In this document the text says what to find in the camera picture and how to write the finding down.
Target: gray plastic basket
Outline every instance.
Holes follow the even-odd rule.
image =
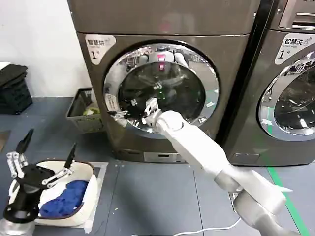
[[[92,88],[80,88],[73,98],[66,119],[70,120],[81,133],[95,133],[104,131],[101,114],[86,115],[85,109],[92,103]]]

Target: tape on floor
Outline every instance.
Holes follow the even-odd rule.
[[[279,175],[276,172],[276,170],[273,167],[267,167],[267,170],[268,170],[274,184],[281,186],[281,187],[284,187],[280,178],[279,178]],[[310,236],[311,233],[310,233],[309,229],[306,227],[304,221],[302,220],[299,212],[297,211],[296,207],[294,206],[294,203],[291,200],[291,198],[289,197],[288,193],[283,193],[283,194],[286,197],[286,208],[290,212],[291,217],[292,217],[297,229],[299,230],[300,234],[303,236]]]

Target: green floor line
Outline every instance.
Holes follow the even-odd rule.
[[[276,170],[273,167],[267,167],[267,170],[274,182],[275,185],[284,187]],[[306,227],[305,223],[303,222],[299,212],[297,211],[297,209],[294,206],[293,201],[291,200],[291,198],[289,197],[288,193],[283,193],[286,197],[286,207],[288,209],[288,211],[290,212],[292,219],[297,227],[297,229],[299,230],[300,234],[302,236],[310,236],[311,233],[309,231],[309,229]]]
[[[271,112],[271,108],[268,109],[267,111],[267,118],[268,119],[271,119],[271,117],[273,116],[273,112]],[[273,127],[271,125],[268,125],[267,127],[267,132],[269,134],[272,134],[273,132]],[[267,155],[262,155],[262,159],[264,160],[265,162],[265,165],[266,166],[269,166],[271,164],[269,158]],[[278,185],[278,186],[281,186],[281,187],[284,187],[280,178],[279,178],[279,175],[277,174],[276,170],[273,168],[273,167],[267,167],[267,170],[271,176],[271,179],[273,180],[274,184],[275,185]],[[310,236],[311,233],[309,231],[309,229],[306,227],[305,223],[303,222],[299,212],[297,211],[297,209],[295,208],[294,206],[294,203],[293,201],[291,200],[291,198],[289,197],[288,193],[283,193],[286,197],[286,208],[288,209],[288,211],[290,212],[291,214],[291,217],[297,227],[297,229],[299,230],[300,234],[302,236]]]

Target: white wall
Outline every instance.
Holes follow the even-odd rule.
[[[29,68],[33,97],[91,86],[66,0],[0,0],[0,61]]]

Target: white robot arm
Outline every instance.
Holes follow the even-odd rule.
[[[300,235],[276,222],[275,215],[286,201],[277,186],[254,170],[244,171],[232,166],[214,140],[187,123],[180,113],[162,112],[156,98],[149,99],[146,105],[146,117],[142,122],[164,135],[189,164],[203,169],[224,190],[236,192],[242,188],[234,200],[234,207],[249,226],[259,230],[262,236]]]

